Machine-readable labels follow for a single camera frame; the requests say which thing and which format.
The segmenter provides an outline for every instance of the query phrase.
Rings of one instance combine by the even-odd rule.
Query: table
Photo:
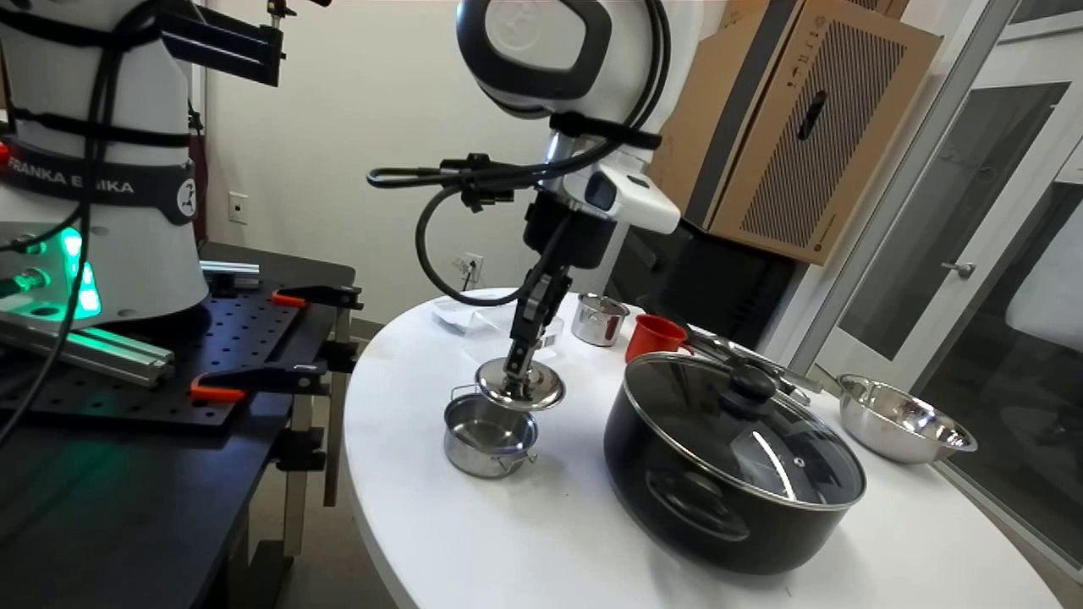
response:
[[[618,509],[603,426],[622,351],[570,330],[550,364],[570,382],[537,417],[537,459],[473,481],[443,459],[443,407],[476,361],[505,355],[493,329],[446,330],[421,304],[365,348],[344,403],[360,533],[392,598],[424,609],[1044,609],[1058,606],[1009,537],[932,468],[895,468],[857,445],[871,489],[827,548],[788,575],[732,575],[649,541]],[[836,424],[827,391],[811,408]]]
[[[267,285],[351,285],[348,268],[242,247]],[[308,309],[281,361],[313,361],[334,325]],[[243,537],[248,499],[292,419],[292,397],[257,397],[225,435],[25,426],[0,453],[5,609],[180,609],[214,589]]]

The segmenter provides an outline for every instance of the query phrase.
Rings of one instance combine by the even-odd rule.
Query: black table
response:
[[[267,285],[357,278],[348,268],[242,247],[202,247],[202,256],[253,262]],[[304,309],[277,359],[313,361],[334,321],[334,309]],[[253,397],[225,433],[202,435],[33,424],[18,431],[0,453],[0,606],[174,609],[242,598],[243,582],[253,582],[243,571],[257,565],[242,580],[227,580],[227,565],[248,554],[233,545],[248,537],[248,499],[292,407],[292,397]],[[281,545],[267,565],[289,565]]]

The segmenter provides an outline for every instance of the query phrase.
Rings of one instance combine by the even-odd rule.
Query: metal bowl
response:
[[[443,408],[443,453],[446,459],[483,481],[511,476],[531,458],[537,424],[528,412],[511,412],[487,403],[482,391],[458,397]]]
[[[867,449],[899,462],[978,453],[978,441],[932,403],[888,382],[843,375],[843,431]]]

